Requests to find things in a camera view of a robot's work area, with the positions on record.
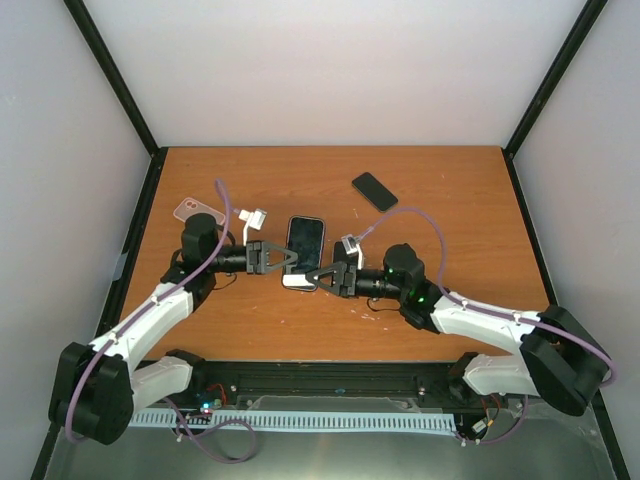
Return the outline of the pink translucent phone case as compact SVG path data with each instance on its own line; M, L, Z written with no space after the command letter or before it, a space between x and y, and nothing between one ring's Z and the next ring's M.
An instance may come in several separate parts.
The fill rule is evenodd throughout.
M218 225L223 225L226 220L222 212L191 197L185 198L175 208L173 216L181 222L186 222L190 217L200 213L211 215Z

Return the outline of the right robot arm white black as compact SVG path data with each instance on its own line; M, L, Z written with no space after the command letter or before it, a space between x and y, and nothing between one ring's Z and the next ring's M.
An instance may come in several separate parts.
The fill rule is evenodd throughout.
M408 244L391 246L380 270L338 261L310 271L308 282L342 298L392 299L417 330L457 335L502 350L500 356L464 354L449 373L451 394L534 396L556 410L580 416L611 369L611 360L567 309L516 311L472 303L439 287Z

